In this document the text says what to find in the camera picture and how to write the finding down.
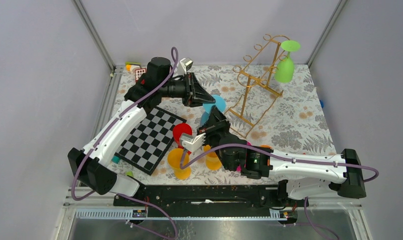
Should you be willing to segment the red plastic wine glass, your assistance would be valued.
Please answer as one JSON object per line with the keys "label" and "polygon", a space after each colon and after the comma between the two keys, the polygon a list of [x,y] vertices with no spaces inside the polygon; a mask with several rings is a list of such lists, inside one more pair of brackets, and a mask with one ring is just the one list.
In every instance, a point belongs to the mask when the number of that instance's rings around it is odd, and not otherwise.
{"label": "red plastic wine glass", "polygon": [[192,135],[193,129],[187,123],[179,123],[172,129],[172,135],[174,141],[177,143],[179,149],[184,149],[184,147],[180,144],[180,137],[182,134]]}

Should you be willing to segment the green plastic wine glass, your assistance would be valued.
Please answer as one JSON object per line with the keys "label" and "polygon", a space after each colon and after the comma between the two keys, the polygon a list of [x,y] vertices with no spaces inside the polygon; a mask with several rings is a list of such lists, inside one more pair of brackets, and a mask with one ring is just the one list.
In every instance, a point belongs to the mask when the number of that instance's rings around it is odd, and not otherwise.
{"label": "green plastic wine glass", "polygon": [[279,83],[289,83],[293,79],[295,65],[291,58],[292,52],[297,52],[301,45],[299,42],[295,40],[286,40],[281,43],[281,48],[283,49],[284,53],[286,53],[283,60],[277,64],[277,69],[274,74],[274,78]]}

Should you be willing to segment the blue plastic wine glass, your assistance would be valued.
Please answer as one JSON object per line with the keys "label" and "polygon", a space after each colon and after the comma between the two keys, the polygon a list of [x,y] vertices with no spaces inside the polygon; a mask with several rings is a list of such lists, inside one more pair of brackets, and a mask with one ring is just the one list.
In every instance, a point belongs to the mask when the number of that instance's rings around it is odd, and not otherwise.
{"label": "blue plastic wine glass", "polygon": [[222,113],[224,113],[226,110],[226,101],[220,95],[213,95],[213,97],[215,99],[215,103],[204,103],[202,105],[204,113],[201,115],[200,118],[199,123],[200,126],[202,126],[208,120],[213,106],[217,107],[218,110],[221,111]]}

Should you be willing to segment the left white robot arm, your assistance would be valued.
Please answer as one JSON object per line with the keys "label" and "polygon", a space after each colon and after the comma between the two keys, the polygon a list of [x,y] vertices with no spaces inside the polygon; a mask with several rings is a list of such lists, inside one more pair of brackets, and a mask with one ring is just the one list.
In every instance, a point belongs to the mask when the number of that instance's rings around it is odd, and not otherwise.
{"label": "left white robot arm", "polygon": [[96,137],[82,149],[72,148],[67,158],[74,175],[73,185],[81,181],[94,192],[125,195],[130,204],[140,205],[145,193],[140,183],[108,169],[117,148],[128,134],[158,106],[163,98],[179,98],[186,107],[213,104],[215,99],[190,72],[190,58],[173,63],[164,57],[154,57],[143,73],[124,96],[119,110]]}

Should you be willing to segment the gold wire glass rack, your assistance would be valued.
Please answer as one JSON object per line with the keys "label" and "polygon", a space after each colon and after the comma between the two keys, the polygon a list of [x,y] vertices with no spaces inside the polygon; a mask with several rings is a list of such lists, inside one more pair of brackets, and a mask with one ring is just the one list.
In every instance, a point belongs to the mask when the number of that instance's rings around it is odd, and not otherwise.
{"label": "gold wire glass rack", "polygon": [[[246,132],[243,132],[240,128],[235,126],[230,127],[243,138],[250,135],[252,130],[254,130],[262,118],[264,118],[265,114],[274,106],[277,99],[281,98],[284,93],[283,90],[273,88],[271,83],[275,74],[280,70],[279,65],[281,62],[285,62],[290,55],[290,51],[286,50],[283,46],[285,45],[284,42],[290,41],[291,38],[285,35],[272,36],[271,34],[266,33],[262,39],[264,43],[257,43],[253,46],[256,51],[255,55],[246,54],[242,57],[244,64],[235,65],[232,68],[232,71],[236,74],[236,81],[240,86],[244,87],[244,92],[241,94],[238,101],[225,111],[225,114],[228,114],[230,117],[236,117],[238,123],[247,127]],[[249,68],[255,65],[255,61],[258,60],[261,53],[268,49],[270,45],[273,45],[272,62],[266,66],[266,69],[261,75],[256,76],[255,74],[250,73]],[[267,96],[272,95],[272,100],[267,108],[265,108],[261,115],[255,120],[250,118],[252,113],[247,112],[247,110],[252,107],[249,100],[251,92],[253,89],[257,88],[265,90]]]}

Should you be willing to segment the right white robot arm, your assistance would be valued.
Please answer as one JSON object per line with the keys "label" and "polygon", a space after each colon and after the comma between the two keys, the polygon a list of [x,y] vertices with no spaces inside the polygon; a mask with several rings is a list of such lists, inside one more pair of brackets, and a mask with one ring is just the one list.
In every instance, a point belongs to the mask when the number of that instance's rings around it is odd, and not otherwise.
{"label": "right white robot arm", "polygon": [[350,199],[367,196],[361,162],[354,149],[345,148],[341,154],[329,156],[284,153],[249,145],[230,128],[227,117],[214,106],[197,134],[204,136],[204,145],[214,150],[224,169],[239,170],[249,179],[277,181],[276,199],[283,206],[331,191]]}

